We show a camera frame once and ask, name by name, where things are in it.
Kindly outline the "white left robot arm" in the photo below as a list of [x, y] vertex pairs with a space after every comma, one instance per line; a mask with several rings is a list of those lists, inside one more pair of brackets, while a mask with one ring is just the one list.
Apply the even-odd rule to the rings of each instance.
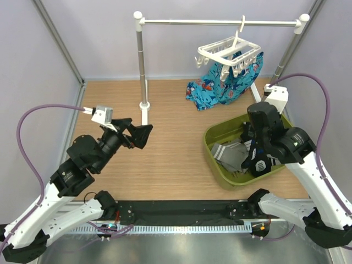
[[99, 191], [81, 207], [60, 217], [56, 213], [71, 202], [100, 174], [122, 146], [143, 149], [153, 129], [151, 124], [133, 126], [132, 119], [114, 119], [112, 127], [102, 127], [101, 138], [77, 137], [67, 149], [69, 158], [53, 173], [44, 194], [34, 202], [37, 209], [28, 217], [21, 216], [1, 225], [2, 250], [6, 261], [29, 263], [41, 256], [55, 240], [67, 231], [96, 219], [110, 220], [117, 212], [117, 203], [107, 191]]

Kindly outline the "black sock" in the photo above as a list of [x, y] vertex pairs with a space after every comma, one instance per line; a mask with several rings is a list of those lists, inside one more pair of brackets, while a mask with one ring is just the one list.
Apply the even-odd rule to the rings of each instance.
[[243, 143], [252, 141], [255, 138], [255, 132], [249, 122], [243, 123], [243, 132], [240, 135], [240, 138]]
[[281, 165], [279, 159], [267, 155], [262, 148], [258, 148], [254, 140], [244, 142], [248, 156], [242, 162], [241, 168], [249, 170], [253, 177], [259, 177], [269, 173], [274, 166]]

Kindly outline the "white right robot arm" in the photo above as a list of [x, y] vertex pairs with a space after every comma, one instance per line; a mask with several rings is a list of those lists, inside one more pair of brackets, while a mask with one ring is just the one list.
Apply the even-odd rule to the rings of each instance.
[[250, 105], [247, 115], [259, 148], [279, 159], [314, 202], [309, 207], [260, 189], [248, 199], [249, 214], [282, 218], [303, 229], [325, 249], [351, 247], [351, 203], [323, 166], [307, 132], [298, 127], [285, 128], [279, 111], [268, 102]]

